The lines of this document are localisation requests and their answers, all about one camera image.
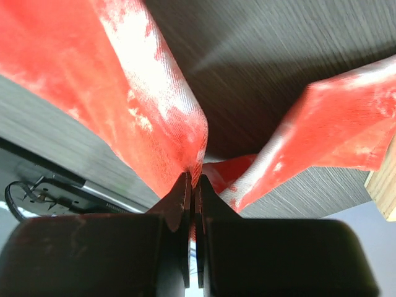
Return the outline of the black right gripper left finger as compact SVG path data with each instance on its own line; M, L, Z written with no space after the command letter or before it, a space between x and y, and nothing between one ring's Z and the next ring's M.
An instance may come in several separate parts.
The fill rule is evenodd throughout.
M163 219L159 247L161 288L190 287L191 175L181 173L170 192L147 213Z

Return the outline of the orange tie-dye trousers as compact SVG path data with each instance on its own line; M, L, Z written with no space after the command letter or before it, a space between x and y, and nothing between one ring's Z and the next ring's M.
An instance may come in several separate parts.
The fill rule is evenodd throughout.
M158 196L206 174L235 211L311 166L378 170L395 58L309 84L258 154L204 163L208 123L143 1L2 1L1 74L76 119Z

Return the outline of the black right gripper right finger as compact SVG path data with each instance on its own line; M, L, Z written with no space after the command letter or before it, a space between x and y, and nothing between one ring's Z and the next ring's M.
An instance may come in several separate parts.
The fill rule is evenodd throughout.
M213 190L203 175L194 194L196 261L201 288L244 288L244 219Z

